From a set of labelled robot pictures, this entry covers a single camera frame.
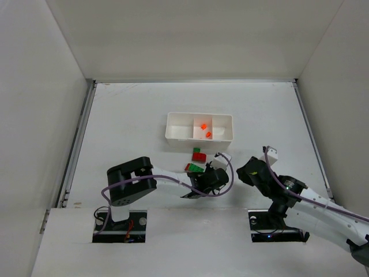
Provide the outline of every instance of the red block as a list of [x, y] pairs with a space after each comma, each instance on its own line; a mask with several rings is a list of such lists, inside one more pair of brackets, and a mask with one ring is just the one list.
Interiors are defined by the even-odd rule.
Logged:
[[197, 163], [206, 163], [206, 154], [204, 153], [193, 153], [192, 161]]

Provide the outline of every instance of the white panel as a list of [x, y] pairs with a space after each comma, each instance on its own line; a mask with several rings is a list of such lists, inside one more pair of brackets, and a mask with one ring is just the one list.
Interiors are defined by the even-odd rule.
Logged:
[[366, 277], [338, 246], [252, 243], [245, 209], [150, 209], [144, 244], [92, 244], [93, 209], [54, 209], [32, 277]]
[[44, 0], [0, 1], [0, 268], [29, 276], [86, 82]]
[[[252, 156], [260, 157], [262, 146], [270, 144], [278, 150], [279, 161], [273, 165], [278, 174], [294, 176], [327, 195], [292, 83], [99, 84], [68, 207], [106, 205], [100, 191], [107, 186], [107, 170], [141, 156], [150, 157], [163, 170], [183, 173], [192, 149], [168, 145], [165, 127], [171, 111], [231, 114], [234, 140], [225, 152], [232, 156], [235, 169]], [[216, 152], [205, 150], [208, 160]], [[256, 188], [235, 178], [234, 188], [219, 198], [180, 199], [158, 188], [131, 207], [269, 208], [270, 204]]]
[[345, 1], [299, 88], [340, 204], [369, 216], [369, 1]]
[[48, 0], [86, 77], [299, 77], [342, 0]]

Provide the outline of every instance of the white box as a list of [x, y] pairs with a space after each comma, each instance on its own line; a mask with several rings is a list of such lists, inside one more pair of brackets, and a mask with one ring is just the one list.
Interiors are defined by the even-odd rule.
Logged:
[[233, 119], [228, 114], [169, 113], [165, 137], [172, 147], [226, 149], [233, 140]]

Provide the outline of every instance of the white table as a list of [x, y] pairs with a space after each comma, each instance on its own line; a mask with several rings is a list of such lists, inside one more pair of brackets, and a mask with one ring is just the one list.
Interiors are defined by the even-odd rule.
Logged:
[[366, 276], [349, 253], [313, 235], [307, 244], [252, 243], [246, 208], [269, 208], [270, 200], [240, 181], [219, 199], [180, 199], [158, 188], [131, 205], [149, 208], [144, 244], [92, 244], [92, 213], [106, 204], [100, 191], [110, 167], [148, 156], [183, 172], [191, 161], [164, 138], [170, 111], [232, 114], [226, 152], [235, 168], [271, 145], [278, 174], [327, 196], [292, 83], [99, 84], [67, 208], [51, 211], [32, 277]]
[[[67, 206], [106, 204], [100, 195], [107, 185], [106, 171], [140, 156], [162, 169], [183, 172], [191, 152], [171, 148], [164, 137], [171, 111], [233, 115], [234, 141], [226, 152], [235, 169], [253, 155], [260, 157], [263, 145], [271, 145], [278, 150], [279, 161], [273, 166], [277, 174], [291, 175], [327, 196], [292, 83], [99, 84]], [[236, 179], [234, 188], [219, 198], [180, 199], [158, 188], [131, 208], [256, 209], [270, 203]]]

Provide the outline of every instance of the green object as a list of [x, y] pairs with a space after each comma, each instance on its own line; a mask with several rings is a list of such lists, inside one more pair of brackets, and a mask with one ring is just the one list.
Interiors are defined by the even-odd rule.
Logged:
[[197, 166], [196, 164], [190, 163], [190, 167], [189, 167], [188, 171], [191, 171], [191, 172], [204, 172], [204, 169], [201, 168], [200, 166]]

